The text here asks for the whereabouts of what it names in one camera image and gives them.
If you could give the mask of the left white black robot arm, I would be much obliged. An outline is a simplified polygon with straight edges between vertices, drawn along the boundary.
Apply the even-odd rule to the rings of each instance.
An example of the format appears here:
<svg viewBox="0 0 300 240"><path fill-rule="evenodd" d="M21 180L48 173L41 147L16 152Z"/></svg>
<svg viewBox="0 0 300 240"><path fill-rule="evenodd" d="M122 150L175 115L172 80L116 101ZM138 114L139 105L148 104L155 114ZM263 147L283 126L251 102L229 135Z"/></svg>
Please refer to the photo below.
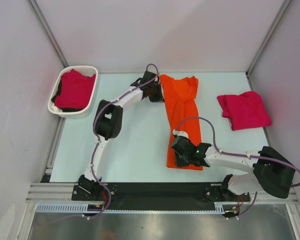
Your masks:
<svg viewBox="0 0 300 240"><path fill-rule="evenodd" d="M106 188L101 183L100 163L107 144L121 132L124 110L145 98L153 103L164 101L158 72L146 70L142 77L131 83L125 93L113 100L99 102L92 125L95 142L91 159L77 181L78 187L88 199L97 199Z"/></svg>

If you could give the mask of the orange t shirt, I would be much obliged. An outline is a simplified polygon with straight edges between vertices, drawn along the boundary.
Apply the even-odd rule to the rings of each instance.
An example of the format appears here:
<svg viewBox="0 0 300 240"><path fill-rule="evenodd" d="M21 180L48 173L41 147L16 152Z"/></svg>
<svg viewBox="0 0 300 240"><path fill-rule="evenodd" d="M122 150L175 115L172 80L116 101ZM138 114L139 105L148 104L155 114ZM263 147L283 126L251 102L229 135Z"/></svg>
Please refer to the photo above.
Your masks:
<svg viewBox="0 0 300 240"><path fill-rule="evenodd" d="M170 133L175 129L184 131L188 134L191 142L198 145L202 140L200 120L197 118L194 119L193 117L199 116L195 102L199 80L195 76L174 79L166 74L162 74L160 76L160 82L163 89ZM178 127L181 121L190 117L193 119L185 121Z"/></svg>

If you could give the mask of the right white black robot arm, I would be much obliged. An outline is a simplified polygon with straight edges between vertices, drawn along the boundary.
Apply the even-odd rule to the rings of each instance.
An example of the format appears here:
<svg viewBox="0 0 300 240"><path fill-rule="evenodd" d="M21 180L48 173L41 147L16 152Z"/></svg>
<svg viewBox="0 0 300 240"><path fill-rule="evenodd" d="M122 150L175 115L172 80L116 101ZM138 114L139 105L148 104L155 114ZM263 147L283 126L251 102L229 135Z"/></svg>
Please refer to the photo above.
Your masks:
<svg viewBox="0 0 300 240"><path fill-rule="evenodd" d="M295 170L290 162L273 148L264 146L257 151L256 158L252 152L230 153L218 151L209 143L194 145L184 136L176 136L170 145L176 162L183 167L194 165L207 168L228 168L244 172L241 175L228 174L224 178L220 194L232 201L238 195L249 192L265 191L269 195L286 199L289 195Z"/></svg>

